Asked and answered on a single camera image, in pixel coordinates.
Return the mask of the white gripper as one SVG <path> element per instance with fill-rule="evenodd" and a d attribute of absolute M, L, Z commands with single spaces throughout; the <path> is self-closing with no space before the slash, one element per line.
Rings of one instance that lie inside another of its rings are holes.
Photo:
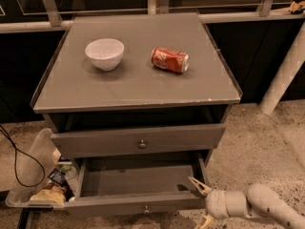
<path fill-rule="evenodd" d="M 206 197 L 206 208 L 209 214 L 203 215 L 194 229 L 206 229 L 214 219 L 227 219 L 229 217 L 225 191 L 212 190 L 209 186 L 194 177 L 189 177 L 189 181 L 203 197 Z"/>

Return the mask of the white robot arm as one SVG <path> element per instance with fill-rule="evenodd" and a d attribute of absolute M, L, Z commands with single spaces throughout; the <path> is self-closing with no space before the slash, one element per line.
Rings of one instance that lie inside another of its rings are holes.
<path fill-rule="evenodd" d="M 305 218 L 266 185 L 252 184 L 243 192 L 212 189 L 194 177 L 189 181 L 204 198 L 207 210 L 195 229 L 205 229 L 213 220 L 228 218 L 272 219 L 285 229 L 305 229 Z"/>

